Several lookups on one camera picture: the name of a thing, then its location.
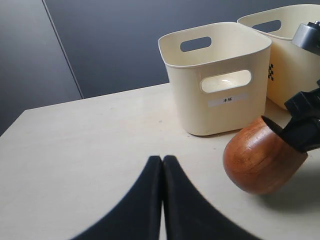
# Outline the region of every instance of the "plastic storage bin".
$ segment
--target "plastic storage bin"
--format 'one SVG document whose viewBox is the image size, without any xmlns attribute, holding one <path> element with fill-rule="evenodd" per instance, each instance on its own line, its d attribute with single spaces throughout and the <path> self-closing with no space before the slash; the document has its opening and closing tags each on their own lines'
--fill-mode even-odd
<svg viewBox="0 0 320 240">
<path fill-rule="evenodd" d="M 204 48 L 182 51 L 195 39 Z M 219 22 L 158 40 L 183 128 L 207 136 L 241 129 L 264 114 L 272 41 L 242 24 Z"/>
<path fill-rule="evenodd" d="M 320 20 L 320 5 L 284 6 L 241 17 L 237 22 L 252 28 L 276 20 L 281 22 L 280 29 L 256 31 L 272 40 L 267 97 L 286 109 L 285 101 L 299 91 L 308 92 L 318 88 L 320 56 L 299 48 L 291 40 L 300 24 Z"/>
</svg>

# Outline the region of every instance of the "wooden cup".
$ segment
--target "wooden cup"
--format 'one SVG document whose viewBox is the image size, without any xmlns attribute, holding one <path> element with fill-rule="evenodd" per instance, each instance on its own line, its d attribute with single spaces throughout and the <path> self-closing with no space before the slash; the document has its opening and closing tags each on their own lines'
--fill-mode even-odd
<svg viewBox="0 0 320 240">
<path fill-rule="evenodd" d="M 227 144 L 223 167 L 240 189 L 264 195 L 282 187 L 307 159 L 288 145 L 279 133 L 282 128 L 265 116 L 243 128 Z"/>
</svg>

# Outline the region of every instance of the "gray wall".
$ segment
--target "gray wall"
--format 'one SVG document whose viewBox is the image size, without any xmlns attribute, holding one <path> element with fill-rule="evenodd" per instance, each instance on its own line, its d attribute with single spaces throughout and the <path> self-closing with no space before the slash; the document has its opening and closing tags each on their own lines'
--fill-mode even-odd
<svg viewBox="0 0 320 240">
<path fill-rule="evenodd" d="M 26 109 L 81 99 L 41 0 L 0 1 L 0 135 Z"/>
<path fill-rule="evenodd" d="M 320 0 L 45 0 L 85 97 L 168 82 L 158 38 Z"/>
</svg>

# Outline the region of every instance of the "bin handle hole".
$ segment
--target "bin handle hole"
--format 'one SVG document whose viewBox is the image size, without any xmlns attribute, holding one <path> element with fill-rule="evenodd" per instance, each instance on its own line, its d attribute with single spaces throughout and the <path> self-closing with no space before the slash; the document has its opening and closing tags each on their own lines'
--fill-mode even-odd
<svg viewBox="0 0 320 240">
<path fill-rule="evenodd" d="M 273 21 L 267 21 L 264 23 L 256 24 L 252 28 L 259 30 L 264 33 L 271 33 L 278 31 L 281 28 L 281 21 L 280 20 L 273 20 Z"/>
<path fill-rule="evenodd" d="M 185 53 L 193 50 L 208 48 L 211 46 L 211 44 L 211 38 L 209 36 L 205 36 L 182 42 L 180 44 L 180 50 Z"/>
<path fill-rule="evenodd" d="M 206 94 L 243 87 L 251 82 L 252 75 L 248 70 L 241 70 L 206 77 L 201 81 L 201 89 Z"/>
</svg>

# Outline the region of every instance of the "table surface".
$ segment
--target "table surface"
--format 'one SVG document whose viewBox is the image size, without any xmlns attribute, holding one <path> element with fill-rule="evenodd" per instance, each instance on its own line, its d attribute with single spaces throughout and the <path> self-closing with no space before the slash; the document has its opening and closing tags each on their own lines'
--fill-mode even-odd
<svg viewBox="0 0 320 240">
<path fill-rule="evenodd" d="M 290 119 L 269 101 L 265 115 L 281 126 Z M 319 150 L 278 192 L 250 195 L 222 165 L 236 133 L 185 132 L 168 83 L 26 110 L 0 137 L 0 239 L 77 235 L 120 201 L 151 155 L 177 156 L 206 199 L 258 237 L 318 239 Z"/>
</svg>

